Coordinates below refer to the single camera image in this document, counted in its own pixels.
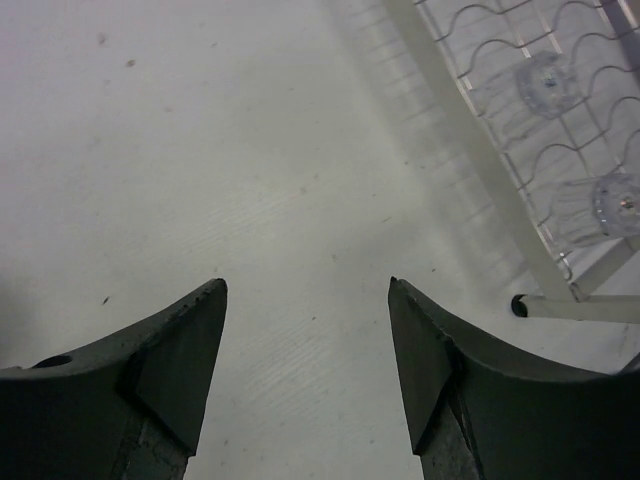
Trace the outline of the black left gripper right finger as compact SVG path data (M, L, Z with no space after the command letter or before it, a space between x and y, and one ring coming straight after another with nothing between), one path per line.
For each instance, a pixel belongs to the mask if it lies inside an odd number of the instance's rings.
M427 479L635 479L639 366L602 374L517 348L392 278L412 452Z

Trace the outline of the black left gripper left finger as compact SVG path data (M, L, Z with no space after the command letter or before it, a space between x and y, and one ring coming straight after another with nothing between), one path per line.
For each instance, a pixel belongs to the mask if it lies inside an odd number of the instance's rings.
M227 293L224 280L210 280L86 346L2 369L2 478L183 478L200 439Z

